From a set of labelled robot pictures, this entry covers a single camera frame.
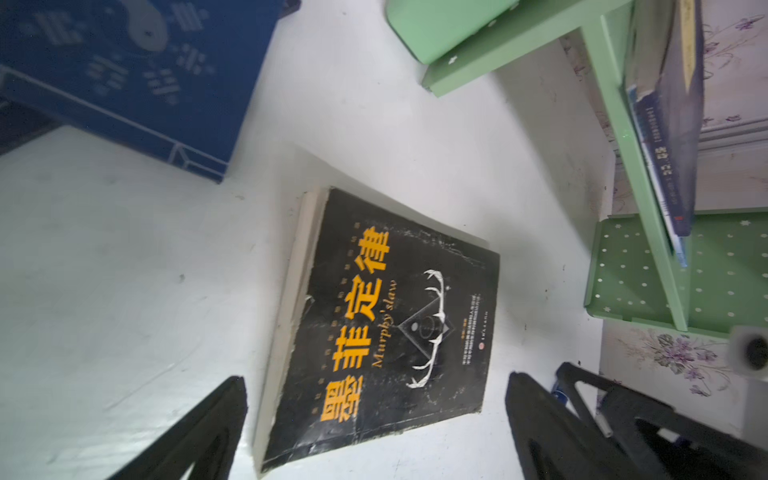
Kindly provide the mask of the blue book yellow label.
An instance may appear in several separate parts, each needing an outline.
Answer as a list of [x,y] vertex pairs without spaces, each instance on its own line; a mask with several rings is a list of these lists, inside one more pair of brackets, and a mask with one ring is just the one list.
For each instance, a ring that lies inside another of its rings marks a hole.
[[221,182],[279,1],[5,1],[1,94]]

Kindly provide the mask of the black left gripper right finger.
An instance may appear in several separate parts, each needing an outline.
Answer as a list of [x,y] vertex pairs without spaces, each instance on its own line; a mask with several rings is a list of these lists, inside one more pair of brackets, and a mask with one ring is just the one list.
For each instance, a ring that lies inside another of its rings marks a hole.
[[509,376],[507,416],[526,479],[640,479],[642,472],[525,373]]

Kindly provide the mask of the green wooden bookshelf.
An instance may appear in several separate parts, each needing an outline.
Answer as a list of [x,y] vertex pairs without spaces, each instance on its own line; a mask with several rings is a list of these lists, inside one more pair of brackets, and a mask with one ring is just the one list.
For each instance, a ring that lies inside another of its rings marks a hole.
[[720,210],[697,217],[680,263],[665,237],[630,111],[620,96],[620,50],[630,26],[627,1],[525,1],[484,20],[433,61],[423,85],[445,95],[579,30],[638,209],[597,226],[585,307],[605,320],[727,337],[767,324],[767,215]]

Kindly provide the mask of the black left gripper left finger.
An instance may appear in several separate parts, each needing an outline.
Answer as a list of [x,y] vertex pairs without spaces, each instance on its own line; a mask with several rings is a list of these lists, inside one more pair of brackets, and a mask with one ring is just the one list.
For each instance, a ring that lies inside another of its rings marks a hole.
[[248,411],[244,378],[231,376],[113,479],[227,479]]

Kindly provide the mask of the black cover book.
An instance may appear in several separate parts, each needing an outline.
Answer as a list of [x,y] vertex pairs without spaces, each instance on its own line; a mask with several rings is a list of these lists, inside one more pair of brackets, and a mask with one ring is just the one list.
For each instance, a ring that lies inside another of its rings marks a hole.
[[481,411],[500,257],[335,187],[302,199],[256,472]]

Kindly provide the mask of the dark blue book under arm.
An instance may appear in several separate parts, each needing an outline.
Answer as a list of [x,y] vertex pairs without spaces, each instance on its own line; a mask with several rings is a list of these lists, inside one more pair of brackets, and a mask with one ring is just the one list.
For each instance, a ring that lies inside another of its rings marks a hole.
[[5,98],[1,98],[0,114],[1,155],[61,126],[59,122]]

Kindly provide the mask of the green pen holder cup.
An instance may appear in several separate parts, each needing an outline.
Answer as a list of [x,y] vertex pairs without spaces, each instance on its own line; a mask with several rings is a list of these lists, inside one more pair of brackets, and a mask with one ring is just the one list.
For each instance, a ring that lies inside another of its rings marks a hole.
[[390,0],[385,14],[412,56],[429,65],[518,4],[518,0]]

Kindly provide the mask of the dark blue thick book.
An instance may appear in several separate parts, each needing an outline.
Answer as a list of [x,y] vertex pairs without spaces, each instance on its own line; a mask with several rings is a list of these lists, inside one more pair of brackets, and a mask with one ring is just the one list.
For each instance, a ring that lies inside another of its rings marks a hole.
[[649,131],[653,164],[674,231],[691,234],[703,125],[704,65],[699,1],[636,1],[625,58],[625,91]]

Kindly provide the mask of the sci-fi cover magazine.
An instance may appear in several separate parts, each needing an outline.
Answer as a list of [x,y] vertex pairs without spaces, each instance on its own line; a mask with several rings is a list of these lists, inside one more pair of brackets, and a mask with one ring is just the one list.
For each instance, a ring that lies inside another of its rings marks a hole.
[[665,227],[669,249],[674,254],[681,268],[686,269],[688,267],[687,247],[685,245],[685,240],[677,235],[674,231],[672,217],[669,213],[668,207],[666,206],[664,192],[660,184],[656,168],[653,164],[653,155],[651,153],[649,143],[649,131],[646,127],[643,126],[643,121],[641,120],[640,115],[635,111],[635,101],[637,100],[635,90],[628,89],[626,91],[626,96],[629,104],[630,114],[632,116],[633,126],[635,128],[635,132],[642,149],[648,178],[654,191],[656,204],[662,217],[662,223]]

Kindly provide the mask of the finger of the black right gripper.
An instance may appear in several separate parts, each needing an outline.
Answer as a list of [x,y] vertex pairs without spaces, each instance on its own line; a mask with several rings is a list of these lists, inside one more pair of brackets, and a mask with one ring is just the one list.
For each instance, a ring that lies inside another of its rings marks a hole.
[[[673,407],[569,362],[556,371],[577,417],[651,479],[765,479],[767,451],[678,413]],[[604,426],[577,385],[605,394]]]

